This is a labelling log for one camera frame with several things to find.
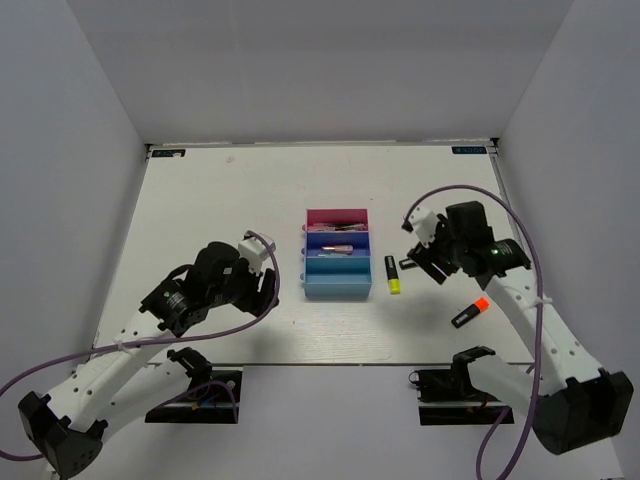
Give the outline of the green highlighter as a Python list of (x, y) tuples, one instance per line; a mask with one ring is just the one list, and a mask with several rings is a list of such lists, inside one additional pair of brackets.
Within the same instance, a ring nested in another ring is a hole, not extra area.
[(408, 270), (414, 267), (414, 262), (409, 258), (406, 258), (399, 262), (399, 267), (401, 270)]

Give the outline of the green eraser capsule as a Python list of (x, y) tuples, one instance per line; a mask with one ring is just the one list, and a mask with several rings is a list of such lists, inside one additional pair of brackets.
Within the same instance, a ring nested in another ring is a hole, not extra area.
[(342, 254), (342, 253), (319, 253), (316, 255), (317, 258), (345, 258), (348, 257), (349, 255), (347, 254)]

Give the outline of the pink eraser capsule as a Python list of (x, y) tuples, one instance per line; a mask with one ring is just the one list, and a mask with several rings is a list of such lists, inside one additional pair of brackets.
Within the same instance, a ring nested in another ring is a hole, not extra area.
[(321, 251), (330, 254), (351, 255), (354, 251), (354, 247), (349, 244), (325, 245), (321, 247)]

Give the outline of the blue pen refill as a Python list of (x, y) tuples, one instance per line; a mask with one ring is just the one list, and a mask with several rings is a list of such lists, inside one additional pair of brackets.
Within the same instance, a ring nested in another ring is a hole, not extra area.
[(366, 231), (365, 224), (318, 224), (311, 228), (313, 232), (359, 232)]

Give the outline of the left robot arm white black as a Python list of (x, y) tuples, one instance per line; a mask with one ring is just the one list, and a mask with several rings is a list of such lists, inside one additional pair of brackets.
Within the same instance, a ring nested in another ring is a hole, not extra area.
[(111, 344), (89, 352), (62, 383), (19, 401), (27, 438), (59, 478), (86, 470), (108, 439), (163, 395), (209, 392), (212, 365), (189, 347), (188, 332), (227, 305), (263, 320), (278, 304), (279, 268), (263, 266), (274, 259), (274, 242), (251, 231), (237, 246), (209, 243), (143, 298)]

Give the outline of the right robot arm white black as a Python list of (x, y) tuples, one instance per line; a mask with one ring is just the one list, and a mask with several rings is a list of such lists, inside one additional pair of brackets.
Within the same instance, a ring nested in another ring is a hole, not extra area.
[(552, 300), (538, 292), (532, 260), (514, 240), (495, 238), (481, 203), (455, 204), (443, 214), (416, 207), (403, 228), (418, 238), (409, 258), (437, 283), (458, 271), (474, 279), (534, 361), (526, 375), (489, 347), (460, 352), (451, 365), (459, 396), (488, 393), (524, 413), (555, 455), (621, 432), (634, 393), (630, 379), (608, 372), (581, 346)]

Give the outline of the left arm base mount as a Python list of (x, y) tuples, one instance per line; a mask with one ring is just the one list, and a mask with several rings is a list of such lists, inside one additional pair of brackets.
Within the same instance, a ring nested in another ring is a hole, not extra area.
[(237, 424), (242, 393), (242, 368), (214, 370), (211, 381), (220, 382), (149, 411), (147, 424), (233, 425)]

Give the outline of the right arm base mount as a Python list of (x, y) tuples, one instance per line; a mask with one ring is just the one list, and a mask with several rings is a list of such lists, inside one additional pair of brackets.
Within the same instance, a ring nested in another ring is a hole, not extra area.
[(468, 365), (495, 356), (485, 346), (476, 346), (453, 356), (445, 367), (415, 369), (408, 375), (417, 392), (421, 426), (481, 426), (513, 424), (511, 409), (496, 397), (471, 386)]

